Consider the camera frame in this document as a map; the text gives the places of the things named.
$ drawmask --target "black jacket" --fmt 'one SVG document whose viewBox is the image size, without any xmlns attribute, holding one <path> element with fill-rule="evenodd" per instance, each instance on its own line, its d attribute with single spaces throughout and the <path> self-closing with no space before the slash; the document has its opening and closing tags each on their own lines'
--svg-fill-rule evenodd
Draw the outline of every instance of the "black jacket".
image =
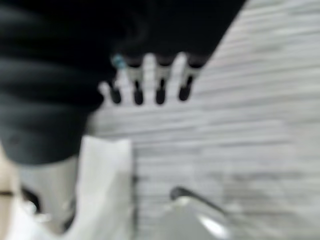
<svg viewBox="0 0 320 240">
<path fill-rule="evenodd" d="M 214 51 L 245 0 L 2 0 L 0 139 L 18 163 L 77 154 L 110 54 Z"/>
</svg>

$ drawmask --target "gray floor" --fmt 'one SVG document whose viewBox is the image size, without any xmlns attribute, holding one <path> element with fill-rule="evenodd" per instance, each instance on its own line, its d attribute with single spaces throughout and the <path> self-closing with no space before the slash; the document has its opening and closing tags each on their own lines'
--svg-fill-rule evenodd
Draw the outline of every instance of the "gray floor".
<svg viewBox="0 0 320 240">
<path fill-rule="evenodd" d="M 318 240 L 320 1 L 249 1 L 187 104 L 183 56 L 165 106 L 154 104 L 153 57 L 145 63 L 147 103 L 134 106 L 121 72 L 124 103 L 96 116 L 98 136 L 133 141 L 139 238 L 185 185 L 231 213 L 236 239 Z"/>
</svg>

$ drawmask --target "black rubber foot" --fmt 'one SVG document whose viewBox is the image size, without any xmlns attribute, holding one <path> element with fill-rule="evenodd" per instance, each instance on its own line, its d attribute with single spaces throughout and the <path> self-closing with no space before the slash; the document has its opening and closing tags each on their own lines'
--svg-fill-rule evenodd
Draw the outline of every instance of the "black rubber foot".
<svg viewBox="0 0 320 240">
<path fill-rule="evenodd" d="M 110 89 L 110 96 L 115 104 L 121 103 L 121 93 L 119 89 Z"/>
<path fill-rule="evenodd" d="M 203 196 L 200 196 L 198 194 L 196 194 L 193 191 L 190 191 L 184 187 L 180 187 L 177 186 L 175 188 L 173 188 L 170 192 L 170 198 L 171 200 L 175 201 L 180 197 L 191 197 L 194 199 L 198 199 L 199 201 L 203 202 L 204 204 L 207 204 L 208 206 L 210 206 L 213 209 L 216 209 L 217 211 L 221 212 L 222 214 L 226 214 L 226 212 L 219 206 L 217 206 L 216 204 L 214 204 L 213 202 L 205 199 Z"/>
<path fill-rule="evenodd" d="M 142 91 L 134 91 L 134 102 L 137 105 L 142 105 L 144 103 L 144 93 Z"/>
<path fill-rule="evenodd" d="M 166 90 L 165 89 L 159 89 L 156 91 L 155 101 L 159 105 L 162 105 L 165 103 L 165 101 L 166 101 Z"/>
<path fill-rule="evenodd" d="M 191 92 L 191 87 L 181 87 L 179 92 L 179 99 L 181 101 L 187 101 Z"/>
</svg>

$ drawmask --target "white bag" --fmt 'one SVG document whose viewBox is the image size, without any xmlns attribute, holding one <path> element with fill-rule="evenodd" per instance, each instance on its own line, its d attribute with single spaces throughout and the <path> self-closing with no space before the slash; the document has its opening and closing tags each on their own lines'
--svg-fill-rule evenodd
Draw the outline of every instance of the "white bag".
<svg viewBox="0 0 320 240">
<path fill-rule="evenodd" d="M 51 235 L 16 199 L 5 240 L 130 240 L 131 186 L 131 143 L 86 136 L 80 154 L 77 216 L 70 230 L 63 236 Z"/>
</svg>

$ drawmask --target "black sleeve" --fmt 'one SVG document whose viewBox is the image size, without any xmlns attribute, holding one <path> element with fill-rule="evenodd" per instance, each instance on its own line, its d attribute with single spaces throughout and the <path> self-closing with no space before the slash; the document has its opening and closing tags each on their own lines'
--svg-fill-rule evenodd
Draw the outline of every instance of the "black sleeve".
<svg viewBox="0 0 320 240">
<path fill-rule="evenodd" d="M 98 84 L 114 77 L 99 31 L 0 3 L 0 139 L 22 164 L 79 152 Z"/>
</svg>

